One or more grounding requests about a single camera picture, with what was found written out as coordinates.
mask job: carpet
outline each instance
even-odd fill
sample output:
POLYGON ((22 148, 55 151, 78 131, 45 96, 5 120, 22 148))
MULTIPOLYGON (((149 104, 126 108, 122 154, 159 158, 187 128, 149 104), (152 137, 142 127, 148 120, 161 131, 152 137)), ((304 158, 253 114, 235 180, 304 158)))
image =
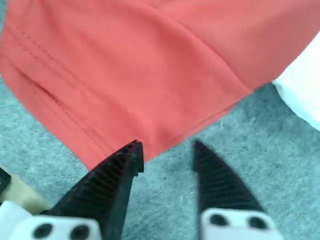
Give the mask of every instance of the carpet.
MULTIPOLYGON (((0 1, 0 18, 5 4, 0 1)), ((286 240, 320 239, 320 132, 298 118, 267 84, 229 114, 145 165, 133 181, 124 240, 196 239, 192 144, 223 156, 252 189, 286 240)), ((51 204, 87 170, 0 80, 0 166, 51 204)))

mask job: white fabric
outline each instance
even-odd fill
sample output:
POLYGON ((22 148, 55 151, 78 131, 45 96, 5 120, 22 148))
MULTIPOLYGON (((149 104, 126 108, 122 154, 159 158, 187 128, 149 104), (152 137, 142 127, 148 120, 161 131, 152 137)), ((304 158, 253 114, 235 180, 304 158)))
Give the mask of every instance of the white fabric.
POLYGON ((273 84, 289 108, 320 131, 320 33, 273 84))

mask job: red cloth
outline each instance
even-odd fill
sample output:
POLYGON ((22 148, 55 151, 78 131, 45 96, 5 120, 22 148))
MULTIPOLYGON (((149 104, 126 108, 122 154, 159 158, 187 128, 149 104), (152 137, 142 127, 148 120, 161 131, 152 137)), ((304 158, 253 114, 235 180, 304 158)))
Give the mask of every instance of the red cloth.
POLYGON ((319 0, 9 0, 0 70, 92 169, 150 159, 275 79, 320 30, 319 0))

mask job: black object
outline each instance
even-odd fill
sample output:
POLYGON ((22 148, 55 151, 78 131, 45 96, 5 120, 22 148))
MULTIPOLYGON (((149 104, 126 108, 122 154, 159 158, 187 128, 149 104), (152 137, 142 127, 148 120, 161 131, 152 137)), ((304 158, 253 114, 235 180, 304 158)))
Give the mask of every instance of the black object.
POLYGON ((209 208, 264 211, 237 174, 198 140, 193 170, 197 172, 200 214, 209 208))
POLYGON ((90 230, 87 225, 76 226, 70 234, 70 239, 71 240, 86 240, 89 236, 89 233, 90 233, 90 230))
POLYGON ((0 167, 0 195, 6 190, 11 182, 11 176, 0 167))
POLYGON ((268 228, 266 222, 259 217, 251 217, 249 219, 249 225, 255 229, 265 230, 268 228))
POLYGON ((102 239, 119 240, 133 177, 143 171, 143 146, 133 141, 101 162, 44 214, 95 219, 102 239))
POLYGON ((50 235, 52 228, 50 223, 42 224, 34 230, 33 236, 35 239, 44 239, 50 235))
POLYGON ((226 218, 219 214, 214 214, 210 217, 210 223, 218 226, 227 226, 228 221, 226 218))

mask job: screw hole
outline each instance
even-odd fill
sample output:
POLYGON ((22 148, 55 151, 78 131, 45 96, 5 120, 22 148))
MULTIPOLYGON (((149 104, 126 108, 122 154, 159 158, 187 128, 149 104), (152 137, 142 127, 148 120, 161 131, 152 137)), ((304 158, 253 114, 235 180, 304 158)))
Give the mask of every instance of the screw hole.
POLYGON ((71 240, 86 240, 89 236, 89 227, 87 225, 79 225, 75 227, 70 235, 71 240))
POLYGON ((36 239, 44 239, 50 235, 52 228, 53 226, 49 223, 42 224, 35 229, 33 236, 36 239))
POLYGON ((249 219, 249 225, 255 229, 265 230, 268 228, 266 222, 259 217, 251 217, 249 219))
POLYGON ((212 215, 210 217, 210 223, 217 225, 217 226, 227 226, 228 225, 227 219, 220 214, 212 215))

